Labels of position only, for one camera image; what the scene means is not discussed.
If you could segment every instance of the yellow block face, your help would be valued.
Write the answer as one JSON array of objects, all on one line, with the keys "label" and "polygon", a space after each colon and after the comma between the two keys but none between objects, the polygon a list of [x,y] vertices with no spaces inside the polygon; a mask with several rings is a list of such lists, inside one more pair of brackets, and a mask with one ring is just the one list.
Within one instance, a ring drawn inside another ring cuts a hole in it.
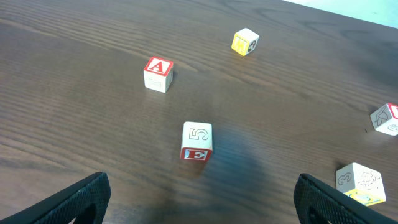
[{"label": "yellow block face", "polygon": [[376,198],[375,196],[368,194],[366,192],[363,192],[361,190],[350,190],[349,192],[346,192],[345,195],[349,196],[350,198],[354,199],[355,201],[366,205],[375,205],[377,203],[385,202],[384,199],[381,198]]},{"label": "yellow block face", "polygon": [[243,39],[242,37],[235,34],[234,40],[232,41],[232,49],[234,49],[237,53],[245,56],[248,51],[249,42]]}]

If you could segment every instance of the table surface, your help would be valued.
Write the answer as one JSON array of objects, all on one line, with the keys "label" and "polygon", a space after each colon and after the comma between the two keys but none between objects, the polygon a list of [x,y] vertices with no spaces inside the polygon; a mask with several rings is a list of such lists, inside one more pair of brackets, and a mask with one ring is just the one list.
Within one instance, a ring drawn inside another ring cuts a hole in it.
[{"label": "table surface", "polygon": [[[283,1],[2,0],[0,218],[100,170],[104,223],[298,223],[299,174],[335,186],[358,162],[398,220],[398,138],[369,119],[398,103],[397,40]],[[154,55],[174,62],[166,94],[144,86]],[[207,164],[179,159],[185,121],[213,124]]]}]

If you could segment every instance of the red block face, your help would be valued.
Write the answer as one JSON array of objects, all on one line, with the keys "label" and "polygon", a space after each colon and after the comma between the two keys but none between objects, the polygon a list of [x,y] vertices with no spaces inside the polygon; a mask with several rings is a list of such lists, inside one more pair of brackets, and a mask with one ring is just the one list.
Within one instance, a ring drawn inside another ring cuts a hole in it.
[{"label": "red block face", "polygon": [[207,161],[211,156],[211,150],[183,148],[181,150],[181,159],[191,159],[196,161]]},{"label": "red block face", "polygon": [[398,119],[398,106],[393,105],[392,103],[388,104],[388,107],[390,107],[390,111],[392,113],[392,117],[395,119]]},{"label": "red block face", "polygon": [[154,74],[167,76],[172,67],[173,67],[172,61],[158,57],[152,57],[149,60],[148,64],[145,66],[144,70],[147,72],[152,72]]}]

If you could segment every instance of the red letter a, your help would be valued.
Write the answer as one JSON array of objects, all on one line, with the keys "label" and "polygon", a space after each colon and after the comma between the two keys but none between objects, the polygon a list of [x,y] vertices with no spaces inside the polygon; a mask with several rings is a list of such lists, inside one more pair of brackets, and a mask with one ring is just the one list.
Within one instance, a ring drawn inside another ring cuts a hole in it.
[{"label": "red letter a", "polygon": [[152,68],[149,68],[149,69],[154,70],[154,68],[157,68],[158,72],[163,73],[162,62],[159,62],[158,64],[156,64],[155,66],[153,66]]}]

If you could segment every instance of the alphabet block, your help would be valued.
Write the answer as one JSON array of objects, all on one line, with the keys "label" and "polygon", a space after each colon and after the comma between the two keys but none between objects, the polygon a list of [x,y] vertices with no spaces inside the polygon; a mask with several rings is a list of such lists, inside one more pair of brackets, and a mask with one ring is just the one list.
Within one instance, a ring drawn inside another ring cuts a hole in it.
[{"label": "alphabet block", "polygon": [[371,114],[376,131],[396,136],[398,134],[398,106],[387,103]]},{"label": "alphabet block", "polygon": [[212,152],[211,124],[185,122],[182,131],[181,159],[205,162]]},{"label": "alphabet block", "polygon": [[173,80],[173,62],[152,57],[144,68],[145,87],[165,93]]},{"label": "alphabet block", "polygon": [[244,28],[243,30],[235,33],[231,47],[237,53],[245,56],[256,48],[258,41],[259,36],[255,32],[249,30],[248,28]]},{"label": "alphabet block", "polygon": [[355,162],[336,171],[336,188],[366,206],[386,201],[381,174]]}]

